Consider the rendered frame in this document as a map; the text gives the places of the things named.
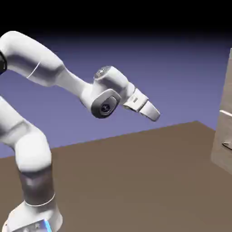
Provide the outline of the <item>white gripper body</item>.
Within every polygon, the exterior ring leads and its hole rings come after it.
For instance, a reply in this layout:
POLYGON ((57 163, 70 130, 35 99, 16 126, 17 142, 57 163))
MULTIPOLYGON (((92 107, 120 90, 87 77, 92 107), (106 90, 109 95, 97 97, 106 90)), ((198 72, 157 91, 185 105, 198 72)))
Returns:
POLYGON ((160 112, 155 108, 155 106, 147 101, 143 107, 140 109, 139 113, 151 121, 157 121, 160 117, 160 112))

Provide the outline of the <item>light wood drawer front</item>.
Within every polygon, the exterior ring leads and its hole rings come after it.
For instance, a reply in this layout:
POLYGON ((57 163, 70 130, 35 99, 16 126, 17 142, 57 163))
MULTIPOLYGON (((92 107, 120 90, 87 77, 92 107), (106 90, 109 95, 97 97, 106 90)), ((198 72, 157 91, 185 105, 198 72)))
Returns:
POLYGON ((232 150, 222 145, 232 141, 232 114, 220 110, 211 152, 211 161, 232 175, 232 150))
POLYGON ((232 48, 229 53, 220 110, 224 110, 232 114, 232 48))

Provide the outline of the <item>light wood cabinet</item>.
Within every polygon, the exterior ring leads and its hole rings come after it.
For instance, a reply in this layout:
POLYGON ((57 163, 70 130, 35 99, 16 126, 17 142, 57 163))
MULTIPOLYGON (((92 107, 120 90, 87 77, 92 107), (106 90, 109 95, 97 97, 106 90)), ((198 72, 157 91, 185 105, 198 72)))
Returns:
POLYGON ((211 161, 232 175, 232 48, 229 53, 211 161))

